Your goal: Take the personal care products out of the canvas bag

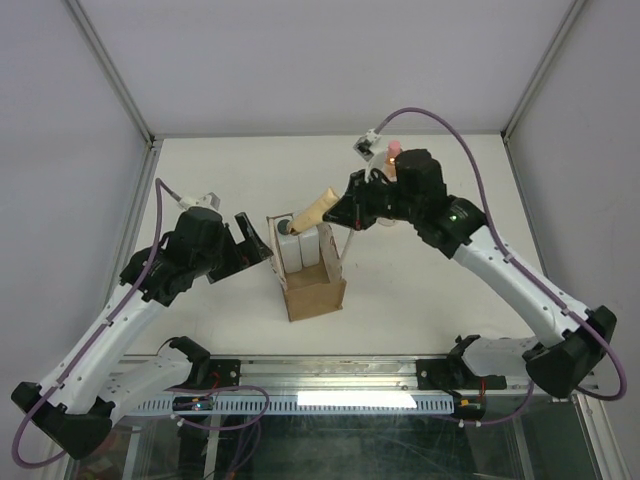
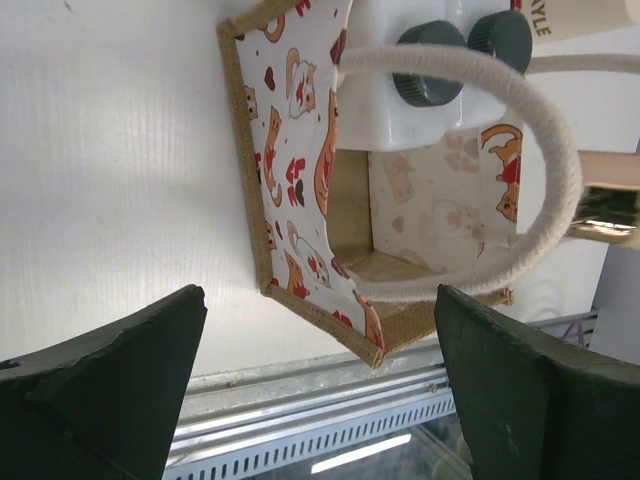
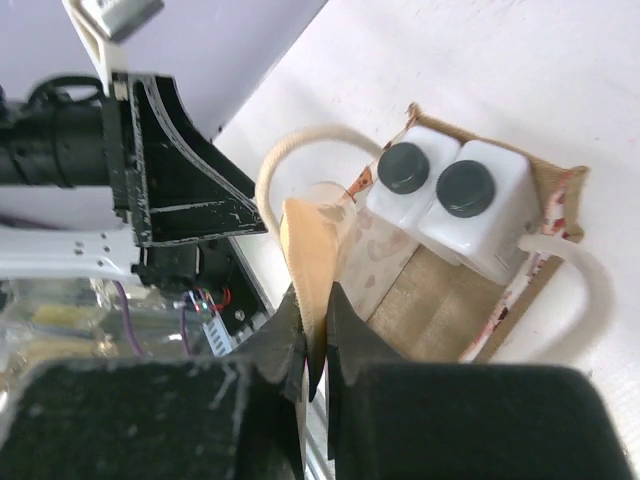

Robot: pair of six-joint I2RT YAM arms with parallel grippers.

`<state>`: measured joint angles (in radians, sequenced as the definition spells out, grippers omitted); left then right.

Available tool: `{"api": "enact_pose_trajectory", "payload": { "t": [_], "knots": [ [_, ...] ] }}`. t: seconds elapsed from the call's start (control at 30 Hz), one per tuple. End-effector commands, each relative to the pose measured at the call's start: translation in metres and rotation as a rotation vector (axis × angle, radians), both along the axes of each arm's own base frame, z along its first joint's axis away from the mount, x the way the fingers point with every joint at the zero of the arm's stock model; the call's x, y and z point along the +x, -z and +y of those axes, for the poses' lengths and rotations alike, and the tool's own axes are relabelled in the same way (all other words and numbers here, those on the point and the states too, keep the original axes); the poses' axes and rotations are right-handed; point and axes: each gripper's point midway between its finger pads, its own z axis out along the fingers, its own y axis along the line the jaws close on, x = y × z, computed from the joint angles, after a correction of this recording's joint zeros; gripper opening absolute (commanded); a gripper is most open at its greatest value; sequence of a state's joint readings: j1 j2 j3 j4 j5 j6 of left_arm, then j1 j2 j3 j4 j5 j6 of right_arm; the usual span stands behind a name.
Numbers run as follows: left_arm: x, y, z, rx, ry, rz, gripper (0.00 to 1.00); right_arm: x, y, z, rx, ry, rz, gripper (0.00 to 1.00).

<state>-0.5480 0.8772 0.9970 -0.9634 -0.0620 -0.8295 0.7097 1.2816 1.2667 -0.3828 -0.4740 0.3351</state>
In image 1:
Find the white bottle grey cap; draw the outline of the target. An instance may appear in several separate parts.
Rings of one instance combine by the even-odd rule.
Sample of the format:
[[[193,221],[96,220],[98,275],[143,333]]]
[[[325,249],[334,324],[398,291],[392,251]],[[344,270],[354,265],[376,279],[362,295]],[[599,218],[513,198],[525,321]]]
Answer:
[[[304,268],[317,265],[320,262],[319,231],[316,226],[302,232],[299,236],[301,260]]]
[[[302,256],[300,243],[295,235],[289,233],[289,223],[292,217],[282,217],[276,222],[277,241],[284,271],[287,274],[302,270]]]

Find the cream tube beige cap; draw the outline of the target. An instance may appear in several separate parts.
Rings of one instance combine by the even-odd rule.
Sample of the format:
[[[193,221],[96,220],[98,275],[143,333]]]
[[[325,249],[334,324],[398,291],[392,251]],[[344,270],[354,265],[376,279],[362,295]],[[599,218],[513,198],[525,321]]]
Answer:
[[[309,207],[293,216],[288,223],[287,233],[297,236],[319,225],[323,222],[324,214],[329,212],[338,201],[339,196],[329,187]]]

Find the orange bottle pink cap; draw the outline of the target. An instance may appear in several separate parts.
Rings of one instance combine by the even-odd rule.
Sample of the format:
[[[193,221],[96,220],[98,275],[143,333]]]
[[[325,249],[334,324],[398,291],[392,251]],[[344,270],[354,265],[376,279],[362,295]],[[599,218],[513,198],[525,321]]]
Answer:
[[[401,143],[398,140],[389,142],[386,150],[386,157],[383,165],[383,173],[390,181],[395,181],[396,175],[396,158],[402,152]]]

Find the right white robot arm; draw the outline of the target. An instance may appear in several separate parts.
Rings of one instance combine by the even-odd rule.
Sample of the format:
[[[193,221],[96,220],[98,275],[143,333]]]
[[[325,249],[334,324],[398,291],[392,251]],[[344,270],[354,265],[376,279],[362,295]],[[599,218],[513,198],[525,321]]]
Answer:
[[[578,390],[606,354],[617,318],[606,306],[589,308],[509,251],[471,201],[450,195],[440,163],[426,149],[395,160],[396,178],[377,169],[351,174],[344,195],[323,215],[327,223],[356,231],[378,219],[405,221],[419,238],[474,273],[528,325],[529,339],[491,340],[471,335],[452,350],[448,378],[469,387],[506,367],[528,375],[556,398]]]

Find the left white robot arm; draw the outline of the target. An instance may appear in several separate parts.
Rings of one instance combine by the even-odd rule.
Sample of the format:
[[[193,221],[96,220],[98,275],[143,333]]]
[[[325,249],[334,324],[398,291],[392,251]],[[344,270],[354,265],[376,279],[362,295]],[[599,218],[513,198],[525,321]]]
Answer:
[[[176,226],[156,232],[136,252],[104,309],[60,364],[38,382],[22,382],[12,401],[63,453],[91,455],[113,426],[165,390],[204,391],[215,385],[210,352],[187,336],[172,338],[151,360],[114,378],[133,341],[174,300],[204,277],[216,283],[273,255],[245,213],[235,216],[243,239],[214,210],[191,207]]]

